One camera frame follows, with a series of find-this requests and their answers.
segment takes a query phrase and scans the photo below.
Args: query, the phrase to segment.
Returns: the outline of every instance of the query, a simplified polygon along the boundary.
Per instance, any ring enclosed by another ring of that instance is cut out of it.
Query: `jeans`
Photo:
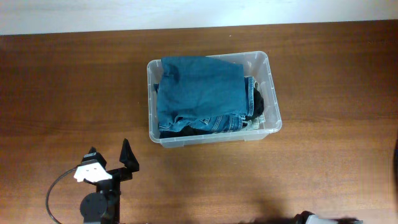
[[[162,58],[157,95],[159,131],[184,127],[238,131],[254,111],[254,79],[243,66],[209,57]]]

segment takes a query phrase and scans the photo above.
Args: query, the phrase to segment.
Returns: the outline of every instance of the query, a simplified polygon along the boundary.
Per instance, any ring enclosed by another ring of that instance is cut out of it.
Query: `storage box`
[[[149,109],[149,137],[152,141],[160,143],[163,147],[181,147],[189,144],[202,144],[235,140],[259,140],[270,133],[279,131],[282,127],[278,101],[276,99],[274,82],[272,81],[271,69],[268,56],[264,52],[246,52],[226,55],[212,55],[209,57],[218,58],[227,62],[243,65],[244,76],[253,76],[259,83],[259,92],[264,99],[265,123],[254,131],[238,131],[232,133],[206,134],[200,136],[187,136],[179,138],[160,139],[158,120],[156,114],[156,92],[154,83],[159,83],[162,78],[163,68],[160,60],[153,60],[148,63],[148,109]]]

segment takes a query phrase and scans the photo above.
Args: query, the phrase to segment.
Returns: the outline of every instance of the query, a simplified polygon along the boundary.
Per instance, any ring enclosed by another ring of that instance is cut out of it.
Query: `wood grain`
[[[0,223],[50,223],[50,184],[91,146],[116,168],[124,223],[324,217],[396,223],[398,21],[0,36]],[[164,149],[148,135],[146,65],[165,55],[268,54],[282,129],[262,141]],[[81,223],[95,189],[62,180],[50,208]]]

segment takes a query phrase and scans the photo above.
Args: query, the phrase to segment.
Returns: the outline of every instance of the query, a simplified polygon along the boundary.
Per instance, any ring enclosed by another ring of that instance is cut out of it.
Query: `brown tabletop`
[[[148,134],[146,65],[167,55],[268,54],[283,127],[261,141],[164,149]],[[120,167],[123,223],[324,217],[396,223],[398,21],[0,36],[0,223],[51,223],[45,194],[91,146]],[[73,175],[50,208],[82,223]]]

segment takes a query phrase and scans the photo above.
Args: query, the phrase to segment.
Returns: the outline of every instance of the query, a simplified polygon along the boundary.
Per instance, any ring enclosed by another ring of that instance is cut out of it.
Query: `denim fabric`
[[[217,125],[238,129],[242,117],[252,114],[254,103],[247,99],[252,99],[252,94],[246,94],[249,87],[242,65],[209,57],[165,57],[162,66],[157,97],[159,131],[178,132],[187,125],[217,131]],[[221,115],[226,118],[216,119]],[[213,126],[209,128],[204,119]]]

